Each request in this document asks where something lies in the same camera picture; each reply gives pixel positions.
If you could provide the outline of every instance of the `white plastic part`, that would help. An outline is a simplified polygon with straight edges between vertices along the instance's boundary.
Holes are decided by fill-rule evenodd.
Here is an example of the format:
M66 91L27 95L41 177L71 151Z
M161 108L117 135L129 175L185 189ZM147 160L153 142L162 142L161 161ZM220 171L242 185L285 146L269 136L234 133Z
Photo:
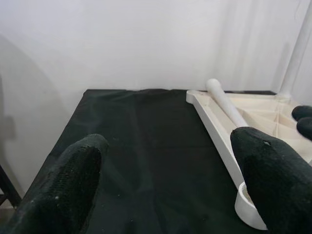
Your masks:
M311 164L312 142L298 133L296 122L291 114L293 108L299 103L269 95L225 94L225 96L230 99L247 125L287 142L304 160ZM239 193L239 187L244 179L234 157L230 141L230 134L236 128L236 124L218 105L216 98L212 97L212 93L190 90L187 91L186 100L197 110L238 189L235 204L237 215L251 227L263 230L265 224L256 208L251 202L247 202L249 201L248 196L243 192Z
M312 31L312 1L308 6L306 16L303 20L301 30L299 32L296 44L294 46L290 62L288 64L284 80L279 92L279 96L284 98L291 98L291 91L293 84L297 78L297 74L300 68L300 64L309 42L309 38Z
M212 97L222 110L227 114L227 116L232 120L232 122L236 125L236 127L246 127L248 124L240 115L238 110L235 108L233 103L229 100L229 98L224 93L221 88L221 84L217 79L209 79L206 83L206 88L208 93L211 93Z
M249 226L259 230L267 229L267 226L262 221L262 218L247 193L245 182L241 183L238 188L235 211L240 219Z

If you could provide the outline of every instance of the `white tube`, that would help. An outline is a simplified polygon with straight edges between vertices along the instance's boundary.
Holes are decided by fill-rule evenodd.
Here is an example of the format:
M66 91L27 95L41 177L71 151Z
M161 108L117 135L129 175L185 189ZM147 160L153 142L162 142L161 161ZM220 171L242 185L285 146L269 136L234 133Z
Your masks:
M303 20L296 44L294 46L291 60L288 64L284 80L279 91L279 96L291 98L293 84L297 78L300 64L309 42L312 31L312 1L310 1L306 16Z
M209 79L206 83L207 91L213 96L214 100L236 125L236 127L246 127L248 124L238 112L236 107L224 93L218 80Z

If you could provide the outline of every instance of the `white pole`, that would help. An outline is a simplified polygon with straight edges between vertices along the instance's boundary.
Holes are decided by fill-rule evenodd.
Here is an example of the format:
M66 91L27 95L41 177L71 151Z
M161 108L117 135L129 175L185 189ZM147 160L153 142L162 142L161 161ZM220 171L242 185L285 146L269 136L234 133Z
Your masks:
M296 44L294 46L291 60L288 64L284 80L279 91L279 96L284 98L291 98L291 92L297 74L300 68L302 58L304 56L307 44L309 42L310 34L312 31L312 1L310 1L306 16L303 20L301 30L299 32Z
M236 127L247 127L248 124L243 119L242 115L238 112L231 100L226 96L221 84L217 79L209 79L206 83L207 91L213 96L214 100L236 125Z

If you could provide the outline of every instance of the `black tablecloth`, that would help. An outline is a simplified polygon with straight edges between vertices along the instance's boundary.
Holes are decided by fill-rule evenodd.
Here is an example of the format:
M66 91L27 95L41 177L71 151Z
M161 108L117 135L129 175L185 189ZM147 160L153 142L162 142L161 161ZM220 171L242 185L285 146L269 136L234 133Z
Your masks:
M110 144L88 234L254 234L182 90L87 90L36 179L88 134Z

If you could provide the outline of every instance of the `white wall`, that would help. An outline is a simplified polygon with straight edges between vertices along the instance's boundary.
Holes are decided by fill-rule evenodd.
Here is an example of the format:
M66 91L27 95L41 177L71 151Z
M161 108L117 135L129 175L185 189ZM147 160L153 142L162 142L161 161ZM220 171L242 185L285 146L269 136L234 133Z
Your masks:
M87 88L277 90L308 3L0 0L1 164L25 192Z
M301 66L295 81L292 97L299 103L312 106L312 37L304 54Z

